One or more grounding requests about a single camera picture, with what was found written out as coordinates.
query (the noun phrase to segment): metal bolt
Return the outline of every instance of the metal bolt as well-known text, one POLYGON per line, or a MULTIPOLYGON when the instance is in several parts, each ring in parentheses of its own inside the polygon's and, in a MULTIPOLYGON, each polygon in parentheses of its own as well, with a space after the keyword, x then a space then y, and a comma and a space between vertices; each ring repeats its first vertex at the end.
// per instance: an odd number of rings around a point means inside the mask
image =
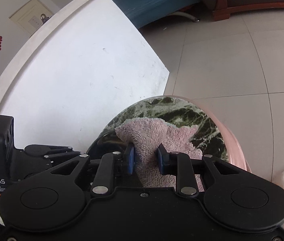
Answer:
POLYGON ((93 188, 95 194, 105 194, 109 189, 105 186, 97 186, 93 188))
POLYGON ((196 189, 193 187, 183 187, 181 192, 185 195, 193 195, 196 193, 196 189))

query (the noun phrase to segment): tile floor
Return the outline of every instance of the tile floor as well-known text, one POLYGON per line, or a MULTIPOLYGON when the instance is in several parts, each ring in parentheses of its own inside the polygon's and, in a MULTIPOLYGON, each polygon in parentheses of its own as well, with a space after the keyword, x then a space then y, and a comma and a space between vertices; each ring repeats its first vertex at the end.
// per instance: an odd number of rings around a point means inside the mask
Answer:
POLYGON ((207 105, 237 137, 254 174, 284 170, 284 9, 193 23, 166 17, 142 35, 170 71, 166 95, 207 105))

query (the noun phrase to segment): marble pattern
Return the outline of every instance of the marble pattern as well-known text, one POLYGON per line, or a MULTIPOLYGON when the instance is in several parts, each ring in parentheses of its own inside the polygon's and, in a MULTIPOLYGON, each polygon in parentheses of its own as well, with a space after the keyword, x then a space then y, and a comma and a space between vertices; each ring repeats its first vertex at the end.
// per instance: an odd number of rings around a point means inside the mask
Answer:
POLYGON ((126 108, 109 122, 88 153, 94 155, 97 150, 104 153, 109 149, 115 151, 115 145, 119 148, 117 151, 124 150, 125 145, 114 130, 127 119, 136 117, 161 118, 177 127, 197 125, 199 129, 190 139, 193 146, 200 149, 203 155, 211 154, 228 162, 222 135, 212 119, 196 105, 168 96, 149 98, 126 108))

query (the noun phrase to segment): pink towel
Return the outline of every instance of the pink towel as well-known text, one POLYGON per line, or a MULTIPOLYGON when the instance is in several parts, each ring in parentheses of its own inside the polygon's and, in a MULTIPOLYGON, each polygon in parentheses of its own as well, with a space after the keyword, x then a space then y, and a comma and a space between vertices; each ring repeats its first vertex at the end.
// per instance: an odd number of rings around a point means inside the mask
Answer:
MULTIPOLYGON (((135 118, 125 121, 115 131, 124 143, 134 143, 135 169, 144 187, 175 187, 175 176, 160 175, 155 152, 162 143, 167 152, 179 151, 192 159, 201 159, 202 151, 189 142, 197 129, 197 126, 177 128, 159 118, 135 118)), ((199 191, 203 191, 200 176, 195 177, 199 191)))

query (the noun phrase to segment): green marble surface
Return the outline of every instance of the green marble surface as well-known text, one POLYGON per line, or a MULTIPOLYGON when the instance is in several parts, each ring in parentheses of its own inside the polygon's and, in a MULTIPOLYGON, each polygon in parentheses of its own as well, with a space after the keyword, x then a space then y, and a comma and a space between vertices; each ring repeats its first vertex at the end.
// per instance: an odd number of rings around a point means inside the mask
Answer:
POLYGON ((95 144, 100 147, 118 144, 125 149, 124 143, 116 137, 114 129, 127 119, 136 117, 161 118, 177 127, 198 125, 197 132, 190 139, 192 144, 202 150, 203 155, 211 154, 228 162, 222 135, 212 119, 196 105, 168 96, 142 100, 128 107, 109 122, 95 144))

